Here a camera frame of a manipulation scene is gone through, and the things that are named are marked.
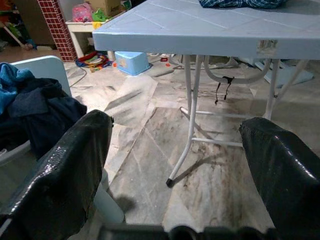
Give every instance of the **wall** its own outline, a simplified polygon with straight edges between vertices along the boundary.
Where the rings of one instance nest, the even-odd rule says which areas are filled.
[[[66,21],[72,20],[72,8],[75,5],[83,4],[84,0],[58,0],[60,8],[62,10],[64,19]]]
[[[74,61],[77,58],[76,51],[65,24],[58,0],[37,1],[62,60],[65,62]]]

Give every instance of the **blue cloth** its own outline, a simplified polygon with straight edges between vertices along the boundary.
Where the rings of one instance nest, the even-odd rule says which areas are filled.
[[[28,69],[18,70],[8,63],[0,63],[0,115],[18,94],[17,84],[29,78],[34,78],[34,75]]]
[[[287,0],[199,0],[204,8],[241,8],[275,9]]]

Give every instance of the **barcode sticker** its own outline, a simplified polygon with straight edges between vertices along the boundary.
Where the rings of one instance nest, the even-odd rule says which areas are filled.
[[[277,51],[277,44],[278,40],[259,40],[256,47],[256,53],[260,57],[274,57]]]

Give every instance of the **black leather padding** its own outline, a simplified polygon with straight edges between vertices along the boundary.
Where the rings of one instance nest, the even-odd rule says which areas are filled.
[[[255,117],[239,129],[255,186],[279,230],[320,229],[320,159],[294,133]]]
[[[1,209],[13,219],[1,240],[63,240],[88,218],[106,161],[113,120],[94,110],[83,116],[44,155]]]

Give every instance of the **light blue plastic table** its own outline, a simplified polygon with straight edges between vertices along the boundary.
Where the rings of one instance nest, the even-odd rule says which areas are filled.
[[[202,8],[198,0],[147,0],[93,32],[97,50],[182,54],[190,115],[186,147],[167,180],[174,177],[184,162],[192,141],[229,146],[240,142],[196,138],[196,111],[201,65],[210,78],[220,83],[248,84],[262,78],[273,61],[272,79],[264,117],[271,119],[273,107],[304,69],[308,60],[320,60],[320,0],[288,0],[277,9]],[[191,89],[190,55],[197,55],[195,81]],[[217,77],[209,70],[209,56],[266,59],[261,73],[247,79]],[[299,59],[291,78],[275,92],[280,59]],[[249,118],[238,114],[225,117]]]

